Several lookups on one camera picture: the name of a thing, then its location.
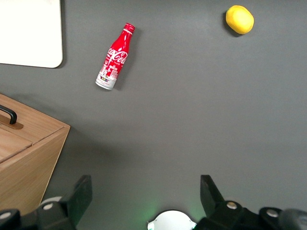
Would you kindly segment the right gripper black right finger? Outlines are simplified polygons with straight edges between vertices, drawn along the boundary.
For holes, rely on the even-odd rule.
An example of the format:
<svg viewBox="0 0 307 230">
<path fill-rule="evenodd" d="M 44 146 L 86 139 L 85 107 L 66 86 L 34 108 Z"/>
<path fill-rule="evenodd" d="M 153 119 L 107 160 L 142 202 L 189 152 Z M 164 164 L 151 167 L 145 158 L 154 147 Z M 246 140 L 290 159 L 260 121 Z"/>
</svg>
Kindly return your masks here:
<svg viewBox="0 0 307 230">
<path fill-rule="evenodd" d="M 206 217 L 196 225 L 198 230 L 258 230 L 258 216 L 239 203 L 224 200 L 209 175 L 200 180 L 200 198 Z"/>
</svg>

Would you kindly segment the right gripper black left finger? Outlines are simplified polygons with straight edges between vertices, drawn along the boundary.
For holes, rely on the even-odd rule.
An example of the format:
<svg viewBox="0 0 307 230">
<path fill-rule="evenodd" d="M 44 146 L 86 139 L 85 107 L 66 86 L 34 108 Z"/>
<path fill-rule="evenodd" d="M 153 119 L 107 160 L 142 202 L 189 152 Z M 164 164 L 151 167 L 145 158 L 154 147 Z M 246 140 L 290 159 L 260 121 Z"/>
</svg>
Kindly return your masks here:
<svg viewBox="0 0 307 230">
<path fill-rule="evenodd" d="M 37 209 L 39 230 L 75 230 L 93 198 L 92 177 L 83 175 L 66 194 L 44 200 Z"/>
</svg>

